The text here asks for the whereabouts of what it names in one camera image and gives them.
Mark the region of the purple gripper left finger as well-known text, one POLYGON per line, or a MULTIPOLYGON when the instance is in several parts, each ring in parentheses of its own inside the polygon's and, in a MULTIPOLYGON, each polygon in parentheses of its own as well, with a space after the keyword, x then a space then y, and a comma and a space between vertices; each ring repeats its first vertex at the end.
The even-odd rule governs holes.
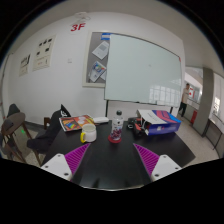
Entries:
POLYGON ((84 144, 65 155, 66 162, 72 173, 75 173, 85 155, 90 143, 84 144))

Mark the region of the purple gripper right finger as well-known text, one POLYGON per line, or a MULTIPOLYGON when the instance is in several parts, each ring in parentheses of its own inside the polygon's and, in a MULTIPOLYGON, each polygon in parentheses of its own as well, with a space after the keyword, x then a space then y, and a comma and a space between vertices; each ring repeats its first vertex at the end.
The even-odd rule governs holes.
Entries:
POLYGON ((133 146, 136 150, 140 165, 144 168, 148 175, 151 175, 157 162, 159 161, 159 155, 139 144, 134 143, 133 146))

